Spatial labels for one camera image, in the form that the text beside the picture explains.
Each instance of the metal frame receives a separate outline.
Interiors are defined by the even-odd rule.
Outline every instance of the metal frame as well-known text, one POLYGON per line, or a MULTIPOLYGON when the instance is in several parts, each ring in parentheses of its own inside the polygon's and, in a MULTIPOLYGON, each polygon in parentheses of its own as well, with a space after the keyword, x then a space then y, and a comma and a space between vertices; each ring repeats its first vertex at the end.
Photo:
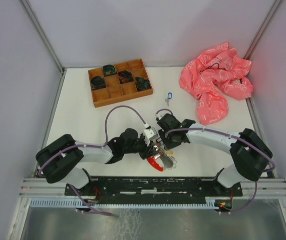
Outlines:
MULTIPOLYGON (((46 49, 48 50, 49 54, 53 58, 53 61, 55 62, 57 68, 61 71, 61 73, 64 72, 64 68, 61 65, 59 59, 57 58, 52 46, 50 45, 48 38, 46 37, 44 31, 42 30, 35 13, 33 12, 30 3, 28 0, 19 0, 21 3, 24 11, 26 12, 27 16, 31 20, 36 32, 40 36, 41 40, 43 41, 46 49)), ((265 20, 263 21, 261 27, 259 28, 257 34, 255 35, 251 45, 248 48, 248 51, 245 55, 245 59, 250 59, 253 55, 260 39, 262 38, 263 34, 266 32, 269 24, 271 23, 273 17, 275 16, 277 10, 279 9, 281 3, 283 0, 275 0, 273 3, 269 13, 267 14, 265 20)), ((66 72, 64 72, 60 78, 60 82, 58 84, 57 92, 55 95, 55 100, 53 103, 52 111, 49 117, 46 133, 44 136, 44 141, 42 144, 42 147, 44 147, 47 143, 48 135, 50 132, 50 128, 53 122, 55 110, 58 104, 58 99, 60 96, 60 92, 63 86, 64 78, 65 78, 66 72)), ((247 99, 247 106, 249 109, 249 113, 251 116, 251 120, 253 122, 253 126, 257 134, 264 139, 264 134, 260 127, 260 122, 257 117, 254 103, 252 99, 247 99)), ((241 183, 243 196, 242 197, 235 197, 235 199, 249 199, 251 198, 253 192, 254 192, 254 183, 251 181, 243 181, 241 183)), ((17 204, 17 209, 15 211, 15 215, 13 217, 13 222, 10 227, 10 231, 8 234, 8 239, 10 240, 18 240, 21 238, 25 220, 27 217, 28 209, 31 206, 47 206, 47 207, 75 207, 79 205, 79 201, 75 199, 74 196, 65 196, 65 184, 64 183, 55 183, 55 184, 48 184, 45 179, 42 178, 26 178, 24 180, 23 186, 20 191, 19 195, 19 201, 17 204)), ((209 208, 212 208, 213 206, 211 203, 213 200, 220 200, 220 199, 226 199, 224 197, 217 198, 217 197, 206 197, 207 206, 209 208)), ((284 220, 286 223, 286 182, 285 179, 279 178, 279 179, 273 179, 273 178, 262 178, 258 181, 258 191, 255 199, 279 199, 279 203, 282 209, 282 213, 284 216, 284 220)), ((141 206, 141 205, 114 205, 114 206, 100 206, 100 207, 116 207, 116 208, 128 208, 128 207, 149 207, 149 206, 141 206)), ((154 208, 199 208, 197 204, 195 205, 183 205, 182 206, 173 206, 173 205, 166 205, 166 206, 152 206, 154 208)))

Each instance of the pink fabric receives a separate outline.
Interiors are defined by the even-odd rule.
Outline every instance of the pink fabric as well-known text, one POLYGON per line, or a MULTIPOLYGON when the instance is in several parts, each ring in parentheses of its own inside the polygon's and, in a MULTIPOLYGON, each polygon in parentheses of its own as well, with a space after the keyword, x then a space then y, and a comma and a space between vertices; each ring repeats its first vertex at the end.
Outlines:
POLYGON ((199 99, 197 113, 201 124, 215 123, 228 113, 227 100, 217 88, 237 100, 252 96, 253 85, 245 77, 251 65, 225 42, 202 52, 185 66, 179 85, 199 99))

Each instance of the wooden compartment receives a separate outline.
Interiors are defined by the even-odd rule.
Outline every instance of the wooden compartment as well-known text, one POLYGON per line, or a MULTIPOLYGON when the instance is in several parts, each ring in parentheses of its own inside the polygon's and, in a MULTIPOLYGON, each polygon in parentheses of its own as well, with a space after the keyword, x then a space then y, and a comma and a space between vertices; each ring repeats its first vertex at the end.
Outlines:
POLYGON ((153 94, 151 83, 151 89, 137 91, 135 85, 136 77, 150 80, 141 59, 116 63, 113 65, 115 65, 117 73, 124 70, 131 72, 134 81, 121 84, 118 74, 104 77, 103 69, 101 67, 88 70, 89 80, 93 77, 101 76, 104 78, 106 84, 106 88, 98 90, 91 89, 93 103, 96 108, 153 94))

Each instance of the white wall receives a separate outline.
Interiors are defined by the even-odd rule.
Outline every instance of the white wall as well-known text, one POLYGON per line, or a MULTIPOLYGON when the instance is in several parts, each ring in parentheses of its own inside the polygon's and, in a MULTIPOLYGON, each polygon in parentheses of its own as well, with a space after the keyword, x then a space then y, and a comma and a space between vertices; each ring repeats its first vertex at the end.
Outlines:
POLYGON ((59 72, 17 0, 0 0, 0 240, 35 165, 59 72))
POLYGON ((230 41, 243 56, 274 0, 30 0, 64 67, 182 66, 230 41))
POLYGON ((253 55, 249 78, 279 177, 286 178, 286 1, 253 55))

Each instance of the gray floor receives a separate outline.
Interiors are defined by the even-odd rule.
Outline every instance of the gray floor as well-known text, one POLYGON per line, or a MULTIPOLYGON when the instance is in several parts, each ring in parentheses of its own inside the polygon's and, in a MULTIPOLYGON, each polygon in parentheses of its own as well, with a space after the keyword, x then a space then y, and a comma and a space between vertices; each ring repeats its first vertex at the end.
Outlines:
MULTIPOLYGON (((235 200, 235 209, 246 201, 235 200)), ((256 201, 244 212, 214 210, 104 209, 113 216, 69 208, 31 207, 24 240, 286 240, 278 201, 256 201)))

